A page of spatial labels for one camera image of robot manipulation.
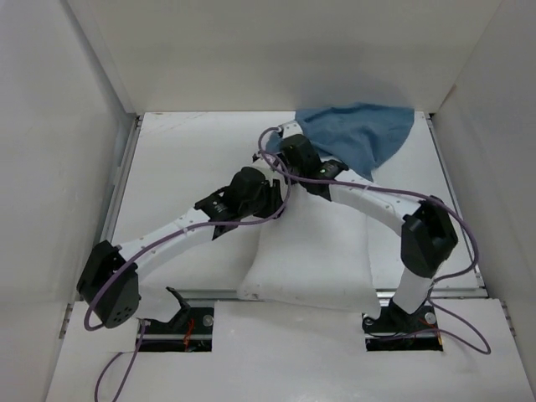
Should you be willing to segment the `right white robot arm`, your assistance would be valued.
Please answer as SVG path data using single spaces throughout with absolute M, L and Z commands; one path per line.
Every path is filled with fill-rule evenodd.
M 315 196 L 367 215 L 400 237 L 404 271 L 388 310 L 390 324 L 408 329 L 419 318 L 432 281 L 458 244 L 458 237 L 445 205 L 438 198 L 406 198 L 401 190 L 376 188 L 343 162 L 322 160 L 302 134 L 281 141 L 283 162 L 293 181 Z

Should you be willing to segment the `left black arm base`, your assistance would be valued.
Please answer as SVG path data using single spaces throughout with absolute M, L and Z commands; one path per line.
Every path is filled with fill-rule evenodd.
M 173 295 L 175 314 L 167 322 L 149 319 L 141 338 L 142 353 L 209 353 L 212 351 L 214 304 L 194 301 L 191 304 L 177 290 L 167 287 Z

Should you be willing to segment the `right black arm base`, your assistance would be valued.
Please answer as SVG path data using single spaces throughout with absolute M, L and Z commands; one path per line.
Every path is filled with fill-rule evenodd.
M 363 315 L 362 329 L 368 352 L 443 351 L 435 309 L 426 302 L 408 314 L 390 301 L 378 319 Z

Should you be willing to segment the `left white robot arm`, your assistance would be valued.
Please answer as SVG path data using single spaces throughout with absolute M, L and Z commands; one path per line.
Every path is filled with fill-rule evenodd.
M 284 178 L 270 170 L 244 167 L 231 183 L 198 201 L 184 215 L 122 245 L 95 245 L 77 291 L 99 319 L 97 328 L 114 328 L 128 319 L 158 320 L 169 332 L 182 330 L 187 311 L 171 286 L 142 283 L 157 269 L 197 245 L 218 239 L 240 225 L 277 218 L 288 198 Z

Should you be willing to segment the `blue pillowcase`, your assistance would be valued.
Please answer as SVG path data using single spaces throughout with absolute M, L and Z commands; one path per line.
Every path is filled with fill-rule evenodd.
M 321 162 L 337 159 L 371 181 L 372 172 L 404 145 L 414 125 L 415 110 L 355 102 L 300 109 L 294 121 Z

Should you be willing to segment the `white pillow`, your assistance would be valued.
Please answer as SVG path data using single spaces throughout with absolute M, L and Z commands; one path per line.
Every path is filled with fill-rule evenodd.
M 295 185 L 281 217 L 262 225 L 255 260 L 237 294 L 377 318 L 381 307 L 368 252 L 364 214 Z

